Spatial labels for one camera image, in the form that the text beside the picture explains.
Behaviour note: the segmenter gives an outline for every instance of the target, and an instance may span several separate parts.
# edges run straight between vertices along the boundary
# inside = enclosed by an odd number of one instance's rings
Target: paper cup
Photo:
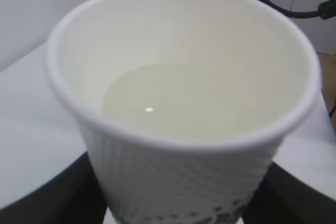
[[[100,113],[114,80],[162,62],[228,71],[248,87],[254,107],[246,116],[263,123],[225,141],[183,141]],[[283,137],[312,110],[321,82],[306,36],[255,0],[88,1],[52,32],[46,72],[77,120],[114,216],[128,224],[235,223]]]

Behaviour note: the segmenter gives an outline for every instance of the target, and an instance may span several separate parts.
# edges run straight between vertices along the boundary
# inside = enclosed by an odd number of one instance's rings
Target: pale yellow liquid
[[[143,132],[190,140],[249,128],[243,89],[219,71],[188,64],[148,65],[108,89],[102,113]]]

